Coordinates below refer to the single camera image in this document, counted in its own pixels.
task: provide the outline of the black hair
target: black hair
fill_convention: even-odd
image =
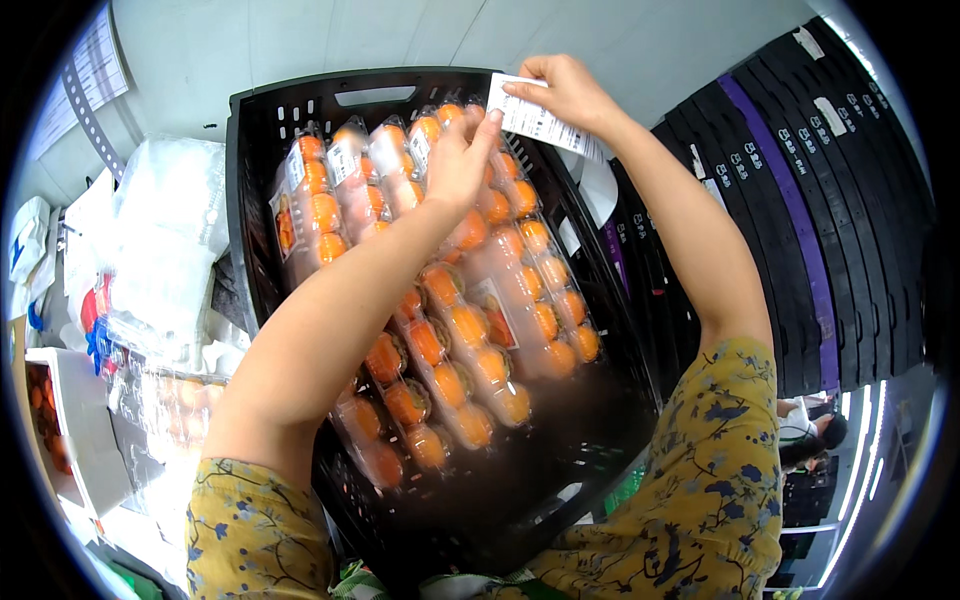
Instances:
[[[823,438],[805,436],[798,442],[780,447],[780,467],[783,470],[802,468],[806,461],[826,450],[827,443]]]
[[[809,459],[833,450],[847,437],[847,420],[839,413],[833,414],[833,419],[827,423],[824,433],[819,438],[806,435],[798,442],[780,447],[780,466],[786,470],[790,467],[801,468]]]
[[[827,450],[833,450],[847,437],[847,420],[839,413],[833,414],[833,419],[827,423],[823,435],[820,436],[827,445]]]

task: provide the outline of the person's right hand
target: person's right hand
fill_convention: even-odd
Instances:
[[[546,80],[549,87],[536,84],[504,84],[512,96],[540,105],[561,121],[607,139],[623,110],[587,67],[566,54],[530,57],[520,66],[520,77]]]

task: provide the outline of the white plastic bag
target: white plastic bag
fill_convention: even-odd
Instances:
[[[50,205],[33,196],[13,215],[10,247],[10,281],[23,283],[46,252]]]
[[[213,262],[228,245],[225,146],[148,134],[115,196],[114,341],[171,367],[200,359]]]

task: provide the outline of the person's left hand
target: person's left hand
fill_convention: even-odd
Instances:
[[[463,216],[473,206],[493,145],[500,136],[503,113],[491,110],[479,124],[470,115],[450,121],[430,149],[426,200],[449,203]],[[472,133],[472,141],[467,142]]]

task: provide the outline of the receipt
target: receipt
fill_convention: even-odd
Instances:
[[[526,135],[547,144],[566,148],[590,160],[603,162],[603,152],[592,135],[567,125],[545,108],[520,100],[503,91],[503,85],[512,82],[546,87],[546,82],[541,80],[503,73],[491,74],[487,112],[494,108],[503,111],[503,131]]]

